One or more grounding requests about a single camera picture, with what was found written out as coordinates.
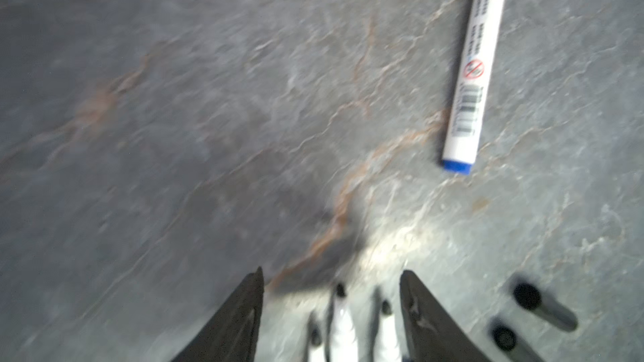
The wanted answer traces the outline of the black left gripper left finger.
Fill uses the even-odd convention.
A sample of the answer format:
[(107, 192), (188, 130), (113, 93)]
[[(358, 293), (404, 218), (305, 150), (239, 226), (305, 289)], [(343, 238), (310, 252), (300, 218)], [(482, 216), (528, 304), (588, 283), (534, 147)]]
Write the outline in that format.
[(243, 278), (203, 329), (174, 357), (184, 362), (253, 362), (263, 314), (264, 276)]

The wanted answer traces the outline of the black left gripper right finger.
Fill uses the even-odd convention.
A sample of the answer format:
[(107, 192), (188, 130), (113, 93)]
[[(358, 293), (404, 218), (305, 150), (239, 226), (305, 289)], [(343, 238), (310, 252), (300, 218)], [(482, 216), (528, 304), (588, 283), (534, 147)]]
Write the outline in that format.
[(411, 360), (490, 361), (413, 271), (402, 273), (399, 288)]

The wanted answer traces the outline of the white marker blue cap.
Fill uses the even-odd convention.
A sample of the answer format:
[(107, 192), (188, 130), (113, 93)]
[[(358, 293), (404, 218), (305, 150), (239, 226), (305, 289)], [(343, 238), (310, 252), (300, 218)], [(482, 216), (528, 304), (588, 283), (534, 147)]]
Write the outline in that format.
[(442, 154), (445, 170), (468, 175), (476, 162), (505, 0), (472, 0)]

